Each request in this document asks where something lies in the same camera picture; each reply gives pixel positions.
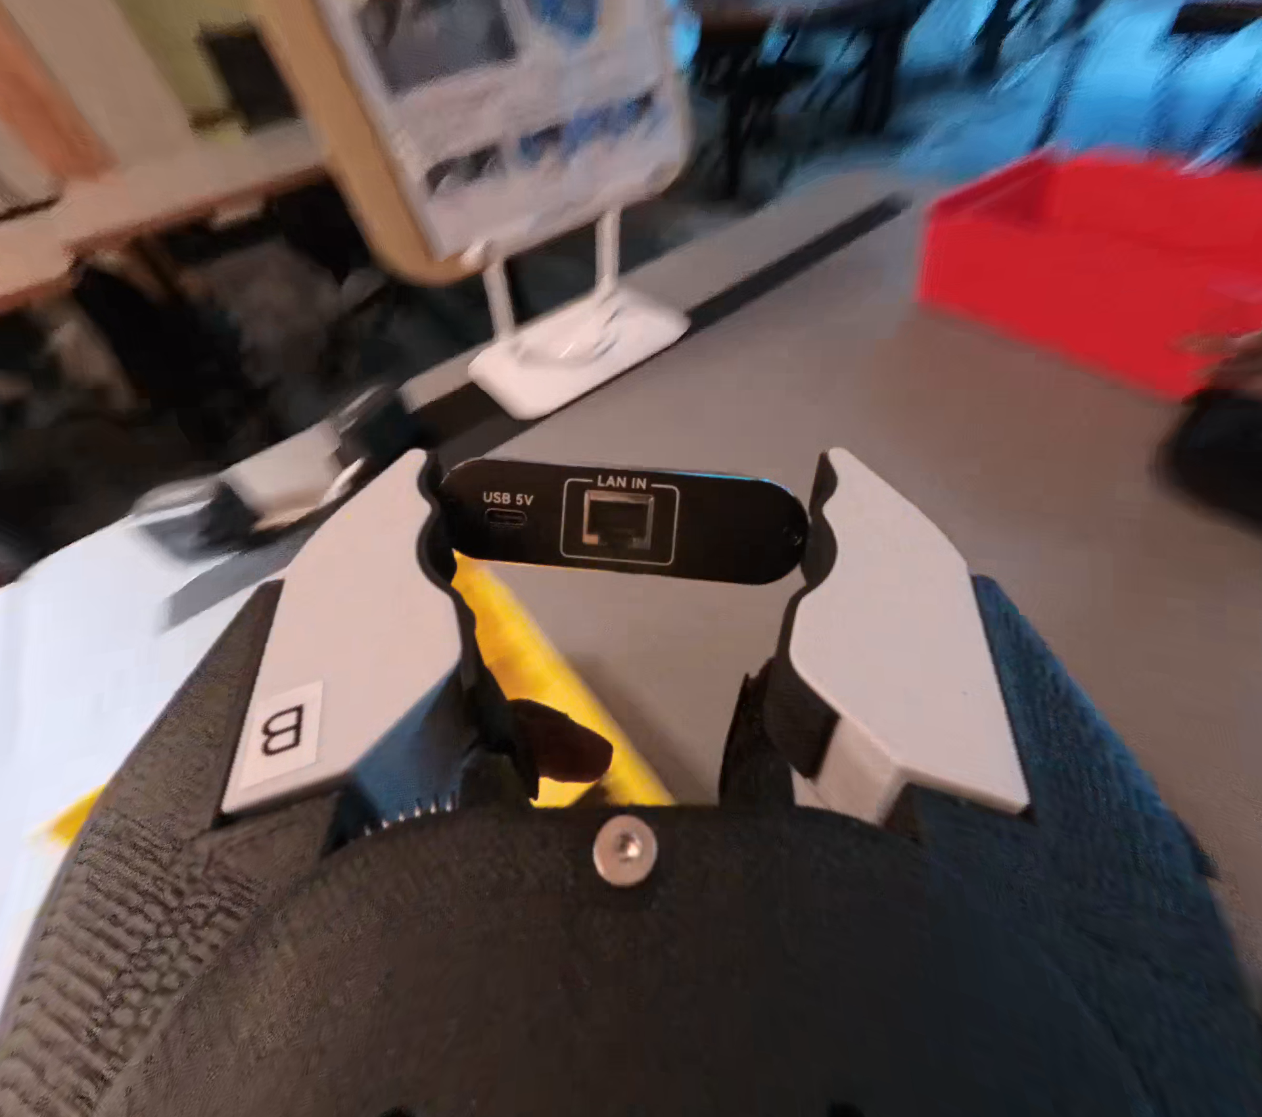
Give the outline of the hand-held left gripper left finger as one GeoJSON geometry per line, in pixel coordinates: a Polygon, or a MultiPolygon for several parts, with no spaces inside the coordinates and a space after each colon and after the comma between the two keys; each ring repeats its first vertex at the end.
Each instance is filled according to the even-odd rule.
{"type": "Polygon", "coordinates": [[[350,788],[393,821],[455,788],[472,620],[434,495],[406,452],[333,513],[279,583],[219,812],[350,788]]]}

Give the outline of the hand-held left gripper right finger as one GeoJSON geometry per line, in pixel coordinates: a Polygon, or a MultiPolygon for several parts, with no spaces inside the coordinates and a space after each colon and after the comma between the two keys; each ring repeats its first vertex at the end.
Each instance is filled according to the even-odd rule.
{"type": "Polygon", "coordinates": [[[843,448],[818,463],[783,619],[783,758],[802,806],[885,825],[908,788],[1031,806],[965,557],[843,448]]]}

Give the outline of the yellow plastic bin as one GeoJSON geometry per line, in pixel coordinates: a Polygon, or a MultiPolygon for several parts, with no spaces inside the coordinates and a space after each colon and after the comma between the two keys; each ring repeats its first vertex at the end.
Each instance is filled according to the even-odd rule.
{"type": "MultiPolygon", "coordinates": [[[[669,806],[674,798],[513,593],[461,557],[456,587],[477,616],[477,640],[513,699],[572,715],[613,744],[602,786],[614,803],[669,806]]],[[[54,559],[14,585],[3,695],[12,716],[4,746],[5,823],[21,846],[64,850],[87,812],[213,640],[259,586],[216,595],[172,623],[179,591],[156,573],[135,582],[118,564],[54,559]]]]}

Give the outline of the black ethernet switch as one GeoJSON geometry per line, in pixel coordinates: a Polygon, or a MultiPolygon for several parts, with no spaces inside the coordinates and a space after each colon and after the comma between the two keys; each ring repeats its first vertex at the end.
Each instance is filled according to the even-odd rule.
{"type": "Polygon", "coordinates": [[[689,582],[778,582],[810,532],[795,494],[740,476],[478,459],[436,498],[465,557],[689,582]]]}

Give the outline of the red plastic bin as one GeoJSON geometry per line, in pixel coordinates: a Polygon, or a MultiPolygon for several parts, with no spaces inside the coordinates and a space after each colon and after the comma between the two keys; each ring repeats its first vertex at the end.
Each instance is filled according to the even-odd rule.
{"type": "Polygon", "coordinates": [[[939,197],[919,302],[1159,400],[1261,327],[1261,176],[1040,152],[939,197]]]}

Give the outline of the grey power adapter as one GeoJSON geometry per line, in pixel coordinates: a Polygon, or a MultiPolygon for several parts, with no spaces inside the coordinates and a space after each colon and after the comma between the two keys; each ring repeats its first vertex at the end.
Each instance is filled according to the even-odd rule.
{"type": "Polygon", "coordinates": [[[327,422],[292,435],[219,474],[263,531],[292,526],[322,502],[343,470],[339,436],[327,422]]]}

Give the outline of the wooden instruction board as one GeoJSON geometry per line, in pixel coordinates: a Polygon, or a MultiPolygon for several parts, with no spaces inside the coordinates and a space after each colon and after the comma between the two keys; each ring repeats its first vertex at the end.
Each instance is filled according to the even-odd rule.
{"type": "Polygon", "coordinates": [[[480,273],[651,198],[691,143],[666,0],[254,0],[373,258],[480,273]]]}

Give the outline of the wooden office desk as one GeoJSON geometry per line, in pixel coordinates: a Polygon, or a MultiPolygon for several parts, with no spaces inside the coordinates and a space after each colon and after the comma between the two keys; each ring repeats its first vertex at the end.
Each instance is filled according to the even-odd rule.
{"type": "Polygon", "coordinates": [[[718,103],[720,198],[743,191],[745,155],[757,118],[770,116],[797,84],[818,75],[787,59],[807,33],[845,33],[862,43],[823,106],[858,85],[847,133],[883,134],[894,110],[897,72],[914,21],[927,0],[687,0],[699,41],[689,66],[698,95],[718,103]]]}

